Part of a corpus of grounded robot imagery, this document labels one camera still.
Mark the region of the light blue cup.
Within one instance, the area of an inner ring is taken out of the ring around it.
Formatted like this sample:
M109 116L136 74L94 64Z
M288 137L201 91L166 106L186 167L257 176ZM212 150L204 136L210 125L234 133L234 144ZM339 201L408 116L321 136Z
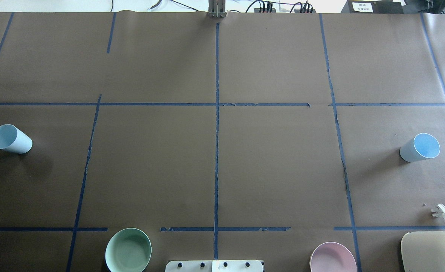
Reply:
M33 141L20 129L11 124L0 126L0 150L24 154L31 150Z
M440 150L440 143L434 136L421 133L404 144L399 150L399 155L406 162L417 162L439 156Z

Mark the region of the green bowl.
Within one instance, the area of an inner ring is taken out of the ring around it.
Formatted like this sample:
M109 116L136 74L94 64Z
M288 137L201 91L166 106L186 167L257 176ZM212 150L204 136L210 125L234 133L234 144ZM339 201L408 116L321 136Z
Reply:
M143 272L152 255L151 241L136 228L118 231L109 240L105 261L110 272Z

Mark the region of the pink bowl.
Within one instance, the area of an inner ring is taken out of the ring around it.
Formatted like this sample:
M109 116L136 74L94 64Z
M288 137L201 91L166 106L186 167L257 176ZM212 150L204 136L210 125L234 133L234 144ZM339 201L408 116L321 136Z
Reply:
M351 251L337 242L317 246L309 259L311 272L357 272L357 262Z

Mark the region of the black box with label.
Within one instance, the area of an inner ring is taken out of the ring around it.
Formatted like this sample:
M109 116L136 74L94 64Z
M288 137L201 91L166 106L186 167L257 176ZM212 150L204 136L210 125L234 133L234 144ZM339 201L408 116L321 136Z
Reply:
M380 0L347 0L341 14L404 14L400 2Z

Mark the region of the cream toaster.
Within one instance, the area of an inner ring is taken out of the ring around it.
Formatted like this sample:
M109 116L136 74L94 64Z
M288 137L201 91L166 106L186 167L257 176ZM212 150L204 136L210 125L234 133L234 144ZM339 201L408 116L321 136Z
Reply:
M414 231L400 242L406 272L445 272L445 231Z

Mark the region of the white power plug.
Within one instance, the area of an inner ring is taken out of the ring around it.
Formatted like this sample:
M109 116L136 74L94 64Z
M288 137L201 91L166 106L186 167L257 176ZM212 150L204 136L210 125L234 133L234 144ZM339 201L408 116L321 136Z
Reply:
M442 218L445 221L445 205L436 204L430 211L433 217Z

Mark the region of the aluminium frame post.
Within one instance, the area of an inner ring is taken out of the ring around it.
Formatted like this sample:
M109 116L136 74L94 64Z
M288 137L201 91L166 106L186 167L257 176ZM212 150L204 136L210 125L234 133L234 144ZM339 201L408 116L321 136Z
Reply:
M209 18L224 18L226 15L226 0L208 0Z

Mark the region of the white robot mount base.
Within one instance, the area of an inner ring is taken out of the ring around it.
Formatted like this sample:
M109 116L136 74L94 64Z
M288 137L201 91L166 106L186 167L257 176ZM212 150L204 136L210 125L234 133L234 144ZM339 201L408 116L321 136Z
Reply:
M166 272L264 272L260 260L173 260Z

